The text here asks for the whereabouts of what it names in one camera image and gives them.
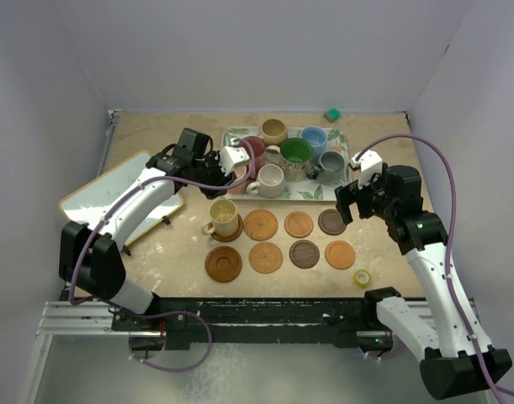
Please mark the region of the dark wood coaster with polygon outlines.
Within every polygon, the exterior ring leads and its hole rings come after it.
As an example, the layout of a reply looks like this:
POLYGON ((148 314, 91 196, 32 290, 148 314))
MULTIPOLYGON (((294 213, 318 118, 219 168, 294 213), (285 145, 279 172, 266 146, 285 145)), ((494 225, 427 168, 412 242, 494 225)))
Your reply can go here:
POLYGON ((337 236, 346 230, 340 213, 335 209, 323 210, 318 217, 320 229, 327 235, 337 236))

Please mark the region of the yellow mug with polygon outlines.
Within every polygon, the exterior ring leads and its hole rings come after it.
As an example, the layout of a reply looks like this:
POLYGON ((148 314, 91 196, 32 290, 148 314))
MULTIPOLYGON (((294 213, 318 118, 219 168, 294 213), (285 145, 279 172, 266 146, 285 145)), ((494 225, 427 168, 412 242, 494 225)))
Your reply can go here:
POLYGON ((209 207, 209 223, 203 227, 202 232, 205 235, 230 237, 238 227, 236 205, 229 199, 217 199, 209 207))

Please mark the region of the floral serving tray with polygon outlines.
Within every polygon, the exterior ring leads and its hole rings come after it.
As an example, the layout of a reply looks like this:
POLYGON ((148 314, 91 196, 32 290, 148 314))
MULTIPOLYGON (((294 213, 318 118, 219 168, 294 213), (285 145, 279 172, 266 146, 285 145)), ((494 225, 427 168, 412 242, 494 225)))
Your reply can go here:
MULTIPOLYGON (((221 139, 222 146, 230 145, 234 138, 246 138, 259 135, 258 126, 233 126, 224 130, 221 139)), ((340 185, 346 185, 352 181, 351 169, 347 165, 350 160, 346 135, 336 128, 324 128, 327 135, 327 152, 339 153, 345 161, 345 168, 341 176, 334 184, 319 183, 317 180, 305 178, 300 182, 285 182, 283 192, 275 200, 283 201, 322 201, 335 202, 334 189, 340 185)))

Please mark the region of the light wood round coaster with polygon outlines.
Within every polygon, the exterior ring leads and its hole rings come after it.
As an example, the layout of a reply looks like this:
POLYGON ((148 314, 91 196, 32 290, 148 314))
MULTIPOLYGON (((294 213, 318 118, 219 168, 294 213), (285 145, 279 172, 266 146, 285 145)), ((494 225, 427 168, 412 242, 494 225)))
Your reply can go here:
POLYGON ((292 237, 307 237, 314 229, 314 222, 311 217, 302 211, 289 213, 283 222, 285 231, 292 237))

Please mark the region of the dark walnut round coaster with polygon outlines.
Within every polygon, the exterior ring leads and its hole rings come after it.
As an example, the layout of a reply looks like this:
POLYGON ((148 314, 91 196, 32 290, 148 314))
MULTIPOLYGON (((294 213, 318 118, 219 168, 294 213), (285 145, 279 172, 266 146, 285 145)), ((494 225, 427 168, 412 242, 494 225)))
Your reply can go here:
POLYGON ((320 251, 313 242, 299 240, 289 248, 289 258, 298 268, 313 268, 320 259, 320 251))

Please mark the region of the brown ringed wooden saucer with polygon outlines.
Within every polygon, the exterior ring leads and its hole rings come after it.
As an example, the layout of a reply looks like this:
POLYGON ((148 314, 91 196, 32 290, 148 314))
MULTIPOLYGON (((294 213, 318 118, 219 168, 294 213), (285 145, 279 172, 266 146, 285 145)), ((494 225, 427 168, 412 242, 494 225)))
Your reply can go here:
POLYGON ((244 220, 240 215, 237 216, 238 221, 238 227, 234 233, 232 233, 229 236, 221 236, 217 234, 216 232, 211 233, 210 235, 218 242, 233 242, 235 239, 237 239, 242 232, 244 231, 244 220))

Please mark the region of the woven rattan coaster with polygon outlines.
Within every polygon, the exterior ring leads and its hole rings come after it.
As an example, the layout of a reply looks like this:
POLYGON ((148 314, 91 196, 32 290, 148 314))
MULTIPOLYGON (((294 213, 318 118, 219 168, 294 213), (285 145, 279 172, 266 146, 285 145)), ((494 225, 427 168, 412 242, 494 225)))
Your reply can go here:
POLYGON ((244 230, 252 240, 266 241, 277 232, 278 219, 270 210, 252 210, 244 219, 244 230))
POLYGON ((249 264, 260 274, 270 274, 283 264, 281 249, 272 242, 259 242, 249 252, 249 264))

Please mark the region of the large brown ringed saucer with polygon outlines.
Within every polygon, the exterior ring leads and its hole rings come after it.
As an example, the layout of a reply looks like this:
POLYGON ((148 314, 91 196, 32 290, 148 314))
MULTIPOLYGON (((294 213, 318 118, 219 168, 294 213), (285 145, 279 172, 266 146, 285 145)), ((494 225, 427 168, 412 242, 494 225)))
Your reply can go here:
POLYGON ((212 280, 228 283, 241 273, 241 255, 232 247, 217 247, 207 254, 204 267, 212 280))

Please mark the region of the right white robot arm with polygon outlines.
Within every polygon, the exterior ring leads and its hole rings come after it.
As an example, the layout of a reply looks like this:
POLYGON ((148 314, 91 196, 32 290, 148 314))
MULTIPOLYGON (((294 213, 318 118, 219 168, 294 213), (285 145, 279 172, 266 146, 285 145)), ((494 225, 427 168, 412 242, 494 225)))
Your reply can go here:
POLYGON ((415 314, 393 288, 371 290, 361 312, 371 329, 391 329, 416 357, 421 379, 436 400, 486 391, 511 368, 510 354, 495 348, 477 319, 446 253, 450 238, 438 215, 423 208, 421 175, 409 166, 384 166, 367 183, 335 190, 345 224, 376 216, 414 270, 434 324, 415 314))

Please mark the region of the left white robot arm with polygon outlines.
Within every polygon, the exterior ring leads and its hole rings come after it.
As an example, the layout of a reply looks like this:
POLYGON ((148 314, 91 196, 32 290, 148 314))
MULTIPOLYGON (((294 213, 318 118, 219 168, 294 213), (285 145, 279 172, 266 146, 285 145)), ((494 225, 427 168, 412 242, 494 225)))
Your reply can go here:
POLYGON ((239 141, 216 150, 210 136, 183 129, 178 141, 150 157, 137 179, 97 219, 69 221, 62 228, 60 277, 71 290, 131 311, 131 321, 140 329, 156 327, 161 318, 156 297, 127 277, 123 247, 138 225, 180 188, 193 185, 215 199, 236 181, 235 168, 249 161, 239 141))

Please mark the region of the grey cup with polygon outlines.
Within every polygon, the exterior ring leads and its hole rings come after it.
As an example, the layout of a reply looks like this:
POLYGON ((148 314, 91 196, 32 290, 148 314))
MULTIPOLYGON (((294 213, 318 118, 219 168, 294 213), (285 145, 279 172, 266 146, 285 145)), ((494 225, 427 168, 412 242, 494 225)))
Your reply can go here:
POLYGON ((345 172, 345 161, 341 154, 335 151, 326 151, 320 157, 318 168, 320 172, 317 180, 320 183, 338 183, 345 172))

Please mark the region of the light blue cup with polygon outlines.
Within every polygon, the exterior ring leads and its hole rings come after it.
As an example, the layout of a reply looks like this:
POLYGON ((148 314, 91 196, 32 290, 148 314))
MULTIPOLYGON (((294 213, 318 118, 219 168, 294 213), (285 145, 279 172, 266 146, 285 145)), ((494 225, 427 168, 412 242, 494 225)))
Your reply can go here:
POLYGON ((320 156, 326 151, 327 133, 318 126, 307 126, 300 132, 300 137, 311 145, 310 161, 317 163, 320 156))

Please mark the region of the green floral mug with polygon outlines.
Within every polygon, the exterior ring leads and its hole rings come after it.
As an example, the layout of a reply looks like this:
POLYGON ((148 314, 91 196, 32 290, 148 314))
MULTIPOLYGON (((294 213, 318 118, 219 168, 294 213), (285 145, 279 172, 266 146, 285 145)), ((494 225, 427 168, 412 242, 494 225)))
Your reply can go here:
POLYGON ((312 147, 299 137, 288 138, 280 146, 267 146, 265 156, 269 162, 279 166, 287 182, 296 183, 306 176, 312 147))

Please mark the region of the white beige mug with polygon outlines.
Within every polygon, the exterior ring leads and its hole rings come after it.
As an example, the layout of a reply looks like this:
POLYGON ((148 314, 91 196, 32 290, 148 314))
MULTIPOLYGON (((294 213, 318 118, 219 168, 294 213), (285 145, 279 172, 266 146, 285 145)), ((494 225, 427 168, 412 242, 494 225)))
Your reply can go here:
POLYGON ((257 180, 247 185, 246 194, 274 199, 282 195, 284 188, 283 170, 275 164, 266 164, 259 170, 257 180))

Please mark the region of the green eraser block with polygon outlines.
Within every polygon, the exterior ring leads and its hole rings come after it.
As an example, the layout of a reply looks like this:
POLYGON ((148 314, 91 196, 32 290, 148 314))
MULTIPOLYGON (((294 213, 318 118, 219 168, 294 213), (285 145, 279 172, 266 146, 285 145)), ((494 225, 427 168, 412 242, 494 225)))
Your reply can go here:
POLYGON ((329 122, 334 123, 341 117, 341 112, 338 109, 328 109, 324 114, 323 118, 329 122))

